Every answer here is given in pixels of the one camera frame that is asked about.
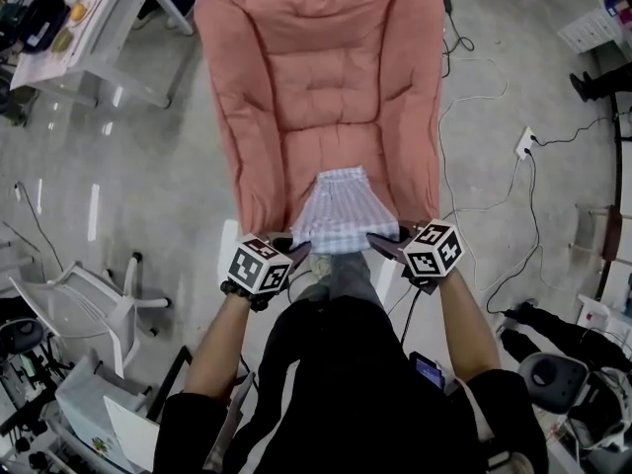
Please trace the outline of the dark blue rice cooker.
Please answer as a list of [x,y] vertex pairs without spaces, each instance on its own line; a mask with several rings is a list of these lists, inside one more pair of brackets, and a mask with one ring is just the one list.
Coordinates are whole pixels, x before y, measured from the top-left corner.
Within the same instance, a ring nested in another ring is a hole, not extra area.
[[48,49],[62,28],[69,6],[65,0],[23,0],[0,6],[0,51],[19,42],[22,52],[36,54]]

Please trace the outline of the person's left leg in jeans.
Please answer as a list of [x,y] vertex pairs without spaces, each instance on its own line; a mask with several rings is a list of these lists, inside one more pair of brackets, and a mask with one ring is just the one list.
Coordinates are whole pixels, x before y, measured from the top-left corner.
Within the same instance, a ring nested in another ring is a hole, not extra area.
[[308,302],[328,302],[330,300],[330,277],[325,276],[316,283],[308,285],[294,300]]

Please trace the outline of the wooden chair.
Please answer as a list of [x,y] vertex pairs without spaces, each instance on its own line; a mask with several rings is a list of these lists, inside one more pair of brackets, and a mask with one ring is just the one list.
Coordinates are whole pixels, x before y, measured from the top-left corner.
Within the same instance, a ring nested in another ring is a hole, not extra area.
[[623,215],[614,204],[575,204],[577,227],[569,243],[572,251],[599,257],[605,263],[616,260],[623,228]]

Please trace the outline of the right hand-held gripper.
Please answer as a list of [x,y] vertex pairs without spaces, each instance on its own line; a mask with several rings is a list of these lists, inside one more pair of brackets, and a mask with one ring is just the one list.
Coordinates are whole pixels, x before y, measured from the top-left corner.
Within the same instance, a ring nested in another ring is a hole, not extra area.
[[397,240],[374,233],[367,233],[366,239],[387,260],[406,263],[409,281],[428,295],[456,267],[464,252],[456,226],[440,219],[401,220]]

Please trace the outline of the person's left forearm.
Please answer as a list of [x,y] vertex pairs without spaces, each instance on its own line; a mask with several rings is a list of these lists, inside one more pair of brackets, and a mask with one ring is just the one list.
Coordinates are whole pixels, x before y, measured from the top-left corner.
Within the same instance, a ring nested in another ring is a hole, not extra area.
[[213,318],[190,365],[184,392],[223,399],[238,372],[250,302],[228,294]]

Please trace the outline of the white table with pink cloth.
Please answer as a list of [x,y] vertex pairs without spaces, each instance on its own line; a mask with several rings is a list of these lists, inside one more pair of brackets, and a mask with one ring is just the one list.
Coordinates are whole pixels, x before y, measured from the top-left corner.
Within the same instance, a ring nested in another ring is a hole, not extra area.
[[[191,23],[173,0],[156,1],[184,35],[194,33]],[[72,33],[73,39],[66,51],[55,54],[46,50],[19,55],[10,88],[28,86],[94,108],[98,105],[95,95],[88,96],[61,84],[67,75],[89,73],[154,106],[169,107],[171,99],[165,92],[153,89],[116,67],[120,51],[144,2],[93,0],[94,6],[79,23],[79,30]]]

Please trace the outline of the white marbled table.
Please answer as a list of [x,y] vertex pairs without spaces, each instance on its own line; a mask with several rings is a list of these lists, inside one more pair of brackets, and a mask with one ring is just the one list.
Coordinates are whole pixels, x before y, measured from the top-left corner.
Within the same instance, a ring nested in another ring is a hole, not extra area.
[[152,473],[159,426],[108,396],[104,402],[125,458],[142,471]]

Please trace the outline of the person's torso in black shirt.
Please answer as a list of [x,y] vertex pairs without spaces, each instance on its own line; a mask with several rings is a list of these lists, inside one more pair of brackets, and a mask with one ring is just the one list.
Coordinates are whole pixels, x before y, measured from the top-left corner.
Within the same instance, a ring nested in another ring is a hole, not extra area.
[[408,362],[384,310],[350,297],[278,316],[225,474],[260,441],[255,474],[486,474],[504,452],[534,474],[549,465],[521,376],[492,369],[446,394]]

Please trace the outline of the pale blue covered box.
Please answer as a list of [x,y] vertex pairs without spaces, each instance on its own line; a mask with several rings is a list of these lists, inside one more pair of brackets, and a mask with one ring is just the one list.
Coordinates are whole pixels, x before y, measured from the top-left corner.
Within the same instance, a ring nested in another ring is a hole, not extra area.
[[84,355],[66,375],[55,391],[55,399],[82,442],[120,470],[138,474],[140,468],[125,457],[119,445],[104,398],[138,411],[150,390],[148,387],[142,392],[138,384],[119,379],[90,354]]

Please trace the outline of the black waist device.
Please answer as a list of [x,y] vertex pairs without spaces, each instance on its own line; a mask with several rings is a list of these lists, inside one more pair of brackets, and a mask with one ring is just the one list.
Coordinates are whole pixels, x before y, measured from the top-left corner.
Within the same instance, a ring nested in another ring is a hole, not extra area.
[[409,363],[417,373],[423,376],[441,391],[445,388],[445,377],[441,368],[432,360],[417,352],[409,353]]

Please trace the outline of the white drawer cabinet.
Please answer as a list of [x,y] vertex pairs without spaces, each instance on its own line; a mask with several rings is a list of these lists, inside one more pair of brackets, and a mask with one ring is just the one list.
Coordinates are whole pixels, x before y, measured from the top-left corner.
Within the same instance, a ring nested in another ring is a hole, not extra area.
[[557,32],[575,54],[582,54],[613,41],[623,43],[618,22],[605,10],[590,11]]

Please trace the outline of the black metal table frame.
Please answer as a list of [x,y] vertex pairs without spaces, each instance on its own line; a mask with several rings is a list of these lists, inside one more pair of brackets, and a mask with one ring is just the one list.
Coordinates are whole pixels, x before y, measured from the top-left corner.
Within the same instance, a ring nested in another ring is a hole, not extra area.
[[162,409],[167,401],[180,372],[185,364],[190,364],[193,355],[187,346],[182,346],[178,351],[173,363],[170,365],[156,395],[148,408],[146,418],[151,422],[157,422]]

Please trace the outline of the white power strip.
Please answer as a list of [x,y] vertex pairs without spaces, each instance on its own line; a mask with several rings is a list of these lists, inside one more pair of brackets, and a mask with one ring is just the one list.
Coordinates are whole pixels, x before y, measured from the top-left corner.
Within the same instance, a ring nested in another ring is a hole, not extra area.
[[526,158],[534,142],[535,134],[529,126],[526,126],[514,149],[515,155],[520,161],[523,161]]

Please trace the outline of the blue checkered shorts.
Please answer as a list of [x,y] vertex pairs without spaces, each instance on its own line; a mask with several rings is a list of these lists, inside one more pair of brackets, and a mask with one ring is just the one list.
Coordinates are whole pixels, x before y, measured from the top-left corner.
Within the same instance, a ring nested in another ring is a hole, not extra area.
[[367,236],[399,235],[399,223],[373,192],[361,166],[322,172],[290,227],[295,247],[315,255],[345,255],[369,248]]

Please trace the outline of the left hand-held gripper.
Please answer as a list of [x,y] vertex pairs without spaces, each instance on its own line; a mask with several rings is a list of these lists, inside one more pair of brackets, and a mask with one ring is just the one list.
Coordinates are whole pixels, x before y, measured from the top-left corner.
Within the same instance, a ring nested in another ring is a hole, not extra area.
[[227,270],[227,278],[252,294],[279,292],[292,270],[309,256],[310,241],[292,248],[290,232],[270,232],[263,236],[245,235],[237,243]]

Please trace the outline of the person's right forearm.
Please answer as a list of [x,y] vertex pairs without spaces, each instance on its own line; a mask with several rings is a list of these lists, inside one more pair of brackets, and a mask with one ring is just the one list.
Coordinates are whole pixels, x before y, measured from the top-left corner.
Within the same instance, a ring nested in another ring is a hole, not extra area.
[[460,271],[452,270],[438,288],[455,376],[469,381],[486,371],[500,369],[495,337]]

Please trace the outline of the person's right leg in jeans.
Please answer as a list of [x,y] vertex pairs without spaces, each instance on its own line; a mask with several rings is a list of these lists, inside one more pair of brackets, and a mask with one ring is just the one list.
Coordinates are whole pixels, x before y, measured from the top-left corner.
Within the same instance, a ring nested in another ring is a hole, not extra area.
[[329,275],[329,296],[331,299],[350,297],[383,307],[370,281],[370,270],[361,252],[331,257]]

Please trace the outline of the person's leg in jeans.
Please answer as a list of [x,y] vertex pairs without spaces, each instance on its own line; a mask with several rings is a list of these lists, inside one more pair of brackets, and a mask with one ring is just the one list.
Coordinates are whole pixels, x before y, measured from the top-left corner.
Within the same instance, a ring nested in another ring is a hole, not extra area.
[[361,252],[331,257],[329,275],[329,296],[331,299],[350,297],[383,307],[370,281],[370,270]]
[[325,276],[316,283],[308,285],[294,300],[308,302],[328,302],[330,300],[330,277]]

